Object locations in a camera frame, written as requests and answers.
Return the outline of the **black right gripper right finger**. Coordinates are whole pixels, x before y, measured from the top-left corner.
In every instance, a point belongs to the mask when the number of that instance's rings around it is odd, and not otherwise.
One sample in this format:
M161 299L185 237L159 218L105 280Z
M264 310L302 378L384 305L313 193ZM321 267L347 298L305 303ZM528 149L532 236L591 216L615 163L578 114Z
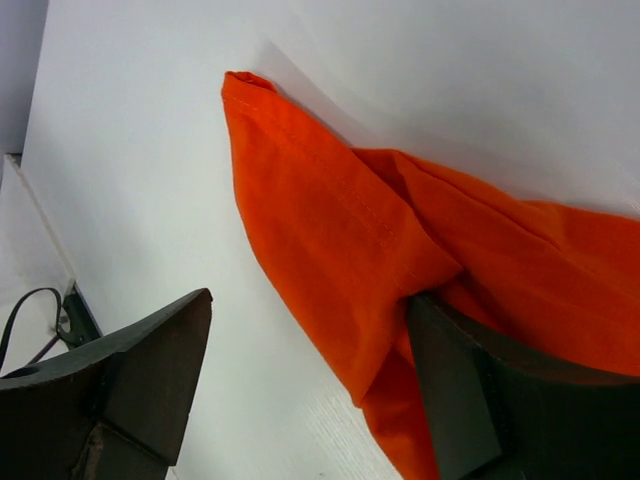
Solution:
M639 379L486 327L433 294L407 328L443 479L636 479Z

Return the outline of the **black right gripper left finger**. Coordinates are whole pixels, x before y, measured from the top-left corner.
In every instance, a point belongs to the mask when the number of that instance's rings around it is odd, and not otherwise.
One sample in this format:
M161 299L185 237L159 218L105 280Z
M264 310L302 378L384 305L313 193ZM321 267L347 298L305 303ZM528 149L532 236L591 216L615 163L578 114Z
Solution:
M208 289L1 379L4 479L164 479L212 318Z

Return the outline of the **orange t shirt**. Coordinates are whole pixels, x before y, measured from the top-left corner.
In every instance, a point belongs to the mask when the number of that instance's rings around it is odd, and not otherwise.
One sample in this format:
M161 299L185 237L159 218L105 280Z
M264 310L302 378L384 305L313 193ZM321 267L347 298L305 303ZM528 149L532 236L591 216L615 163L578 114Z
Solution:
M221 97L236 203L265 274L406 479L436 460L406 328L424 290L554 356L639 372L639 224L516 199L353 148L250 72Z

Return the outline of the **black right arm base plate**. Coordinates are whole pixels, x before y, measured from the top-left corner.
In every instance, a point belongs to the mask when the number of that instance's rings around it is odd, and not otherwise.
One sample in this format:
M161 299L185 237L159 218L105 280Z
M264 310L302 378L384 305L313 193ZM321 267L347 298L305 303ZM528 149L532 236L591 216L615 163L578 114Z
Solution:
M102 336L77 282L1 281L1 374L66 353Z

